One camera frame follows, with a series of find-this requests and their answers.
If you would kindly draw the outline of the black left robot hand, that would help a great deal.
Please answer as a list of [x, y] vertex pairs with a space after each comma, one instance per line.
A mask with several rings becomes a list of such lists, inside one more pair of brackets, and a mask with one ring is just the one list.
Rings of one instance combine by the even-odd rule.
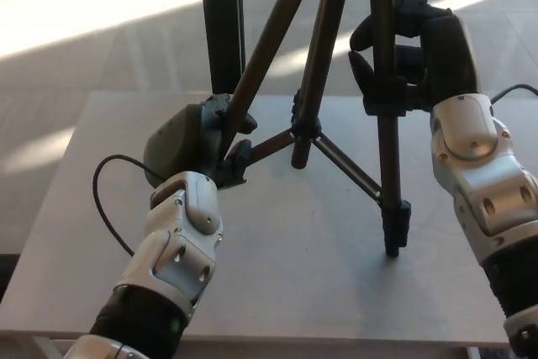
[[180, 172], [199, 172], [217, 188], [245, 183], [245, 169], [252, 155], [252, 142], [241, 140], [224, 159], [219, 157], [223, 116], [230, 95], [212, 95], [201, 103], [189, 103], [168, 119], [146, 142], [143, 162], [152, 187]]

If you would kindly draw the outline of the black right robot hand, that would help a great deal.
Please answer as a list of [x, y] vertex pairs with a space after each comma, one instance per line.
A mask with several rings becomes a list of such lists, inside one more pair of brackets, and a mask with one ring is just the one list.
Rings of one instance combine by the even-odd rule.
[[408, 111], [431, 112], [455, 96], [479, 93], [477, 63], [463, 21], [449, 8], [428, 0], [394, 0], [395, 34], [419, 38], [420, 46], [396, 45], [396, 72], [377, 80], [361, 55], [373, 46], [379, 31], [366, 17], [350, 37], [348, 58], [370, 116], [404, 116]]

